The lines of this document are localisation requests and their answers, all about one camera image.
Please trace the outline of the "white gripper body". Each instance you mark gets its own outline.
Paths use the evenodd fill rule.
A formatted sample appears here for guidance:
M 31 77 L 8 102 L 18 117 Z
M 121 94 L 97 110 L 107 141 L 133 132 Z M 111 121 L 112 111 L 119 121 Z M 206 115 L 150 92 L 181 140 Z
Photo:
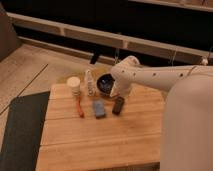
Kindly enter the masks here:
M 131 84 L 126 81 L 115 81 L 113 83 L 113 87 L 110 92 L 111 97 L 115 96 L 121 96 L 125 97 L 127 96 L 131 91 Z

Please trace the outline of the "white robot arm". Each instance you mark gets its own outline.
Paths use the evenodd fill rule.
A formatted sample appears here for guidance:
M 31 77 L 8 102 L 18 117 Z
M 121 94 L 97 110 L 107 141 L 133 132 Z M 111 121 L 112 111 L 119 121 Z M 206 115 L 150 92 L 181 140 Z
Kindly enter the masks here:
M 110 73 L 119 93 L 133 83 L 168 93 L 160 171 L 213 171 L 213 66 L 142 67 L 128 56 Z

